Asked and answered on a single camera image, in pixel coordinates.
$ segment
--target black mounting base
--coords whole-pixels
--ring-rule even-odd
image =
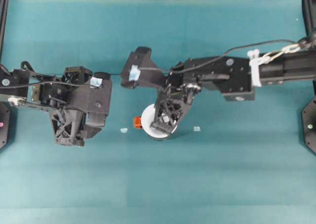
[[[0,149],[7,143],[11,111],[3,103],[0,102]]]
[[[316,153],[316,96],[303,108],[301,115],[305,144]]]

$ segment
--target black cable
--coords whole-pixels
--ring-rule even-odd
[[[21,69],[24,69],[24,66],[26,66],[30,71],[34,72],[33,67],[31,66],[31,64],[27,61],[22,61],[21,62]]]
[[[11,75],[11,73],[9,72],[9,70],[3,65],[3,64],[0,64],[0,69],[5,72],[7,75]]]
[[[28,84],[22,84],[17,86],[4,86],[0,87],[0,89],[12,89],[12,88],[23,88],[23,87],[30,87],[30,86],[36,86],[36,85],[42,85],[42,84],[48,84],[48,83],[54,83],[54,84],[62,84],[72,87],[93,87],[93,88],[99,88],[90,84],[73,84],[68,82],[59,82],[59,81],[44,81],[44,82],[34,82],[34,83],[28,83]]]
[[[270,43],[278,43],[278,42],[287,42],[287,43],[291,43],[291,44],[296,43],[296,42],[291,41],[291,40],[278,39],[278,40],[268,40],[268,41],[263,41],[263,42],[259,42],[259,43],[253,43],[253,44],[248,44],[248,45],[236,46],[236,47],[233,47],[233,48],[227,50],[222,55],[220,55],[220,56],[218,56],[218,57],[216,57],[214,59],[208,60],[208,61],[206,61],[206,62],[204,62],[202,64],[196,65],[196,66],[188,68],[188,69],[179,70],[179,71],[177,71],[177,70],[170,70],[170,72],[173,72],[174,74],[182,74],[182,73],[185,73],[185,72],[189,72],[189,71],[192,71],[192,70],[199,69],[199,68],[201,68],[201,67],[203,67],[205,65],[208,65],[208,64],[211,64],[211,63],[215,63],[216,61],[224,58],[228,53],[230,53],[232,51],[235,51],[235,50],[238,50],[238,49],[243,49],[243,48],[248,48],[248,47],[252,47],[252,46],[258,46],[258,45],[264,45],[264,44],[270,44]]]

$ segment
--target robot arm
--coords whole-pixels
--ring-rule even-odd
[[[226,53],[219,57],[188,59],[184,63],[178,63],[166,74],[150,60],[151,50],[139,47],[130,54],[125,64],[121,74],[122,86],[129,84],[133,86],[128,88],[135,88],[150,85],[157,89],[157,100],[144,110],[141,123],[150,136],[155,139],[166,138],[175,131],[189,111],[194,96],[203,88],[220,91],[227,101],[246,101],[254,100],[255,85],[314,80],[315,46],[316,29],[309,37],[280,51],[261,55],[257,52],[258,55],[251,56],[250,59],[228,57]],[[311,128],[316,121],[315,104],[316,98],[302,110],[305,143],[314,152],[316,130]]]
[[[47,112],[55,142],[83,146],[105,125],[109,114],[110,74],[69,67],[61,77],[36,73],[28,62],[9,72],[0,66],[0,101]],[[32,87],[31,101],[27,100]]]

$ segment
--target black metal frame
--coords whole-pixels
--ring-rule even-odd
[[[8,9],[9,0],[0,0],[0,62],[2,55],[2,46],[4,39],[4,30],[6,22],[6,13]],[[0,102],[0,123],[2,127],[0,128],[0,149],[3,148],[8,140],[8,132],[10,126],[11,111],[6,106],[5,103]]]

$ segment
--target wire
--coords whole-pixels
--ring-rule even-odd
[[[42,85],[42,84],[48,84],[48,83],[62,84],[62,85],[67,85],[67,86],[72,86],[72,87],[84,87],[84,86],[86,86],[86,87],[98,88],[98,87],[90,85],[90,84],[73,84],[73,83],[59,82],[59,81],[44,81],[44,82],[34,82],[34,83],[22,84],[22,85],[17,85],[17,86],[5,86],[5,87],[0,87],[0,89],[23,88],[23,87],[30,87],[30,86],[36,86],[36,85]]]
[[[208,60],[208,61],[206,61],[206,62],[204,62],[202,64],[196,65],[196,66],[188,68],[188,69],[179,70],[179,71],[170,70],[170,72],[173,72],[174,74],[182,74],[182,73],[185,73],[185,72],[189,72],[189,71],[192,71],[192,70],[199,69],[199,68],[201,68],[201,67],[203,67],[205,65],[208,65],[208,64],[211,64],[211,63],[215,63],[216,61],[224,58],[228,53],[230,53],[232,51],[243,49],[243,48],[248,48],[248,47],[252,47],[252,46],[258,46],[258,45],[264,45],[264,44],[270,44],[270,43],[278,43],[278,42],[287,42],[287,43],[295,44],[295,42],[291,41],[291,40],[278,39],[278,40],[268,40],[268,41],[263,41],[263,42],[248,44],[248,45],[237,46],[237,47],[233,47],[233,48],[225,51],[222,55],[220,55],[220,56],[218,56],[218,57],[216,57],[214,59]]]
[[[24,69],[24,66],[26,66],[30,71],[34,72],[33,67],[31,66],[31,64],[28,61],[21,62],[21,69]]]
[[[142,70],[152,70],[152,71],[160,71],[160,72],[166,72],[166,73],[168,73],[168,70],[164,70],[164,69],[161,69],[161,68],[153,68],[153,67],[140,67],[140,68],[138,68],[140,71],[142,71]]]
[[[0,64],[0,69],[5,72],[7,75],[11,75],[11,73],[9,72],[9,70],[3,65],[3,64]]]

